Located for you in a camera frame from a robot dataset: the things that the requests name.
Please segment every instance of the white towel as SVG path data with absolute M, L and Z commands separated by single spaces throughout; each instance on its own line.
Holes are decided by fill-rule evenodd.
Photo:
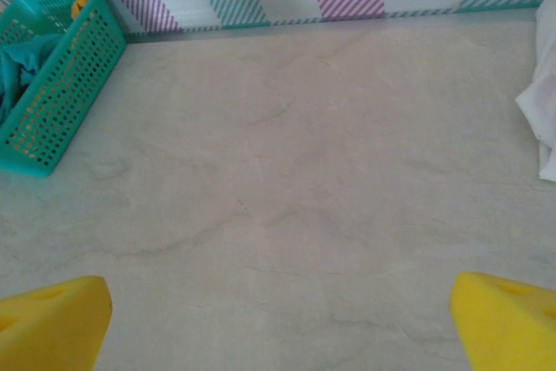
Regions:
M 516 102 L 540 141 L 539 177 L 556 182 L 556 0 L 545 0 L 536 17 L 537 67 Z

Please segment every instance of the teal plastic basket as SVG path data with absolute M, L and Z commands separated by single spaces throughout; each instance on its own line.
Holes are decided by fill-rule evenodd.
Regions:
M 0 16 L 0 45 L 65 34 L 0 127 L 0 169 L 48 176 L 125 50 L 107 0 L 14 0 Z

